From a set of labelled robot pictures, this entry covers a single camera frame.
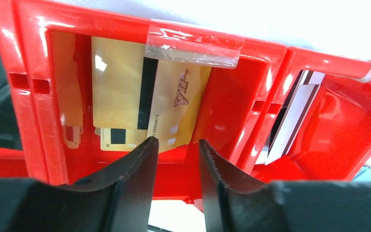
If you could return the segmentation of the silver mirrored card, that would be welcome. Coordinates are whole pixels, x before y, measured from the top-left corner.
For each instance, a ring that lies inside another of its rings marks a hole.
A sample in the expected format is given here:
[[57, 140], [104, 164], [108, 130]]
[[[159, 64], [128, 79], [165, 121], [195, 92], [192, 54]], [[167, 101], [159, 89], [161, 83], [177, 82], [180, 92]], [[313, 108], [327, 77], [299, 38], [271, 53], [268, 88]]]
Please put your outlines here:
[[290, 150], [325, 77], [322, 72], [302, 70], [277, 117], [271, 131], [270, 147], [265, 165], [278, 160]]

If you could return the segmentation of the gold VIP card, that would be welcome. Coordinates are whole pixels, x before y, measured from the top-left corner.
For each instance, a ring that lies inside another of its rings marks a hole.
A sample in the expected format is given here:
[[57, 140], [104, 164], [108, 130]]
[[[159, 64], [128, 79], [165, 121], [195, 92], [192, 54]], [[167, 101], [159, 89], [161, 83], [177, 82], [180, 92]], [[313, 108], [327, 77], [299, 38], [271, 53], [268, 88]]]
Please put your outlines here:
[[147, 136], [158, 139], [159, 152], [191, 141], [211, 70], [191, 63], [158, 62]]

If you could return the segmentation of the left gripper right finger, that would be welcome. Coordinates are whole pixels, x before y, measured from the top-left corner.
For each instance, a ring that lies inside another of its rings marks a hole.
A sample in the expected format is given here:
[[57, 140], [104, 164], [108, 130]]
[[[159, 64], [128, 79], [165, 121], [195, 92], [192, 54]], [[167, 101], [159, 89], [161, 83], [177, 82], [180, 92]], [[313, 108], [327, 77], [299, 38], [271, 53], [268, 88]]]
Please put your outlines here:
[[264, 183], [199, 141], [208, 232], [371, 232], [371, 182]]

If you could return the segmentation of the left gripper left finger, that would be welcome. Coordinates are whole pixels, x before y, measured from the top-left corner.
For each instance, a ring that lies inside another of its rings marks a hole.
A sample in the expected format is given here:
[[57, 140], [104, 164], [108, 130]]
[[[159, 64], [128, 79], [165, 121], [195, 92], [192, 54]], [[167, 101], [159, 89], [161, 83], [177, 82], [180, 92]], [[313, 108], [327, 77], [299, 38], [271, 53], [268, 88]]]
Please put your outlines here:
[[157, 157], [149, 137], [72, 185], [0, 178], [0, 232], [145, 232]]

